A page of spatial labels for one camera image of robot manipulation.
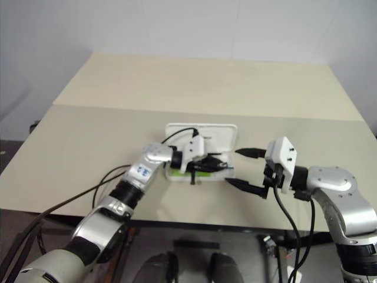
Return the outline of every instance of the gray wall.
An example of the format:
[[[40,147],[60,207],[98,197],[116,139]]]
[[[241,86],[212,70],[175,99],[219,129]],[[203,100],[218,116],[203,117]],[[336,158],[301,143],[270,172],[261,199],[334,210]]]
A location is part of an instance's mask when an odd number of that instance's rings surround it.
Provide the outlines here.
[[[26,139],[92,51],[327,62],[377,133],[376,15],[375,0],[0,0],[0,135]]]

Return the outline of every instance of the black cable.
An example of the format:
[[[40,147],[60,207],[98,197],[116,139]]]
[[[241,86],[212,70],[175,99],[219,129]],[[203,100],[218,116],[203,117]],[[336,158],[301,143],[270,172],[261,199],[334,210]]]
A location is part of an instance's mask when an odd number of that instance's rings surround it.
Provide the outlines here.
[[[289,223],[291,224],[292,228],[293,228],[293,231],[295,232],[295,235],[296,235],[296,258],[295,258],[295,268],[297,268],[298,264],[299,264],[299,258],[300,258],[300,247],[301,247],[301,238],[300,238],[300,234],[299,234],[299,231],[297,229],[297,226],[295,224],[295,222],[293,221],[292,217],[290,216],[289,212],[286,210],[286,208],[284,207],[284,204],[282,203],[282,200],[280,199],[279,197],[279,194],[277,192],[277,185],[274,185],[273,187],[273,194],[275,195],[275,199],[277,201],[277,204],[280,206],[280,209],[283,211],[283,213],[285,214],[285,216],[288,218],[288,221]],[[296,273],[291,273],[291,275],[293,276],[293,283],[296,282]]]
[[[30,249],[33,246],[33,242],[35,240],[35,237],[37,237],[38,232],[41,230],[41,224],[38,223],[34,226],[34,228],[31,230],[29,237],[25,243],[24,248],[22,249],[11,273],[8,276],[8,279],[6,279],[5,283],[13,283],[16,280],[16,277],[18,276],[18,272],[21,270],[21,268],[24,266],[24,263],[30,253]]]
[[[175,133],[171,134],[170,136],[168,136],[166,139],[164,139],[161,143],[164,144],[167,140],[171,139],[172,137],[174,137],[176,134],[179,134],[179,133],[182,133],[183,131],[188,131],[188,130],[193,130],[194,131],[194,135],[195,134],[198,134],[198,130],[194,127],[190,127],[190,128],[184,128],[182,130],[179,130],[179,131],[176,131]]]
[[[310,232],[309,232],[309,240],[307,242],[307,247],[305,249],[304,255],[302,256],[302,259],[300,260],[299,264],[293,269],[292,273],[290,274],[290,277],[288,279],[288,282],[292,279],[292,276],[294,273],[297,273],[297,270],[305,263],[305,260],[307,256],[309,255],[310,248],[312,247],[313,243],[313,237],[314,237],[314,223],[316,220],[316,209],[314,206],[314,201],[310,200],[310,206],[312,207],[312,219],[310,221]]]
[[[121,165],[121,166],[118,166],[118,167],[115,167],[114,169],[112,169],[111,171],[109,171],[103,178],[102,180],[100,181],[100,183],[102,183],[103,181],[105,181],[105,179],[108,177],[108,175],[112,174],[112,172],[118,170],[118,169],[121,169],[121,168],[126,168],[126,167],[130,167],[131,165],[130,164],[126,164],[126,165]],[[95,207],[95,197],[97,196],[97,193],[98,193],[98,190],[100,189],[100,187],[96,188],[94,190],[94,194],[93,194],[93,198],[92,198],[92,208]]]
[[[38,242],[38,248],[41,251],[42,255],[45,255],[47,253],[45,243],[43,243],[43,238],[42,238],[42,227],[39,229],[38,234],[37,234],[37,242]]]
[[[73,197],[71,197],[70,199],[67,199],[49,209],[47,209],[46,211],[40,213],[21,233],[19,233],[17,235],[17,237],[15,238],[15,240],[13,241],[13,244],[11,246],[11,248],[9,249],[7,255],[5,256],[4,260],[2,261],[1,265],[0,265],[0,282],[2,282],[5,274],[6,274],[6,271],[8,270],[11,262],[13,261],[19,247],[22,245],[22,243],[24,242],[24,240],[26,239],[26,237],[29,235],[29,233],[39,224],[39,222],[45,218],[47,215],[49,215],[51,212],[53,212],[54,210],[58,209],[58,208],[61,208],[62,206],[66,205],[67,203],[70,203],[72,202],[73,200],[76,200],[78,199],[79,197],[95,190],[96,188],[102,186],[103,184],[106,184],[120,176],[122,176],[125,172],[122,172],[120,174],[117,174],[115,175],[114,177],[111,177],[109,178],[108,180],[106,181],[103,181],[103,182],[100,182],[98,185],[94,186],[94,187],[91,187],[90,189],[82,192],[82,193],[79,193]]]

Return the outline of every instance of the beige table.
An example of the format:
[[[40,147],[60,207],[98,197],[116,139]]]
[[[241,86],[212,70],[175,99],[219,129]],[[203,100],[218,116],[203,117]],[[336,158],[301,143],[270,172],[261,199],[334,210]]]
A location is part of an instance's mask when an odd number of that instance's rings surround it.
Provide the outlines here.
[[[68,199],[135,161],[169,122],[233,123],[237,148],[287,136],[297,164],[350,170],[377,209],[377,143],[328,66],[109,54],[91,56],[4,170],[0,207],[40,212]],[[237,177],[262,183],[263,160],[234,157]],[[56,213],[84,216],[91,197]],[[309,204],[282,199],[308,230]],[[317,211],[316,230],[326,231]],[[133,218],[291,229],[272,192],[263,200],[225,182],[190,186],[162,174]]]

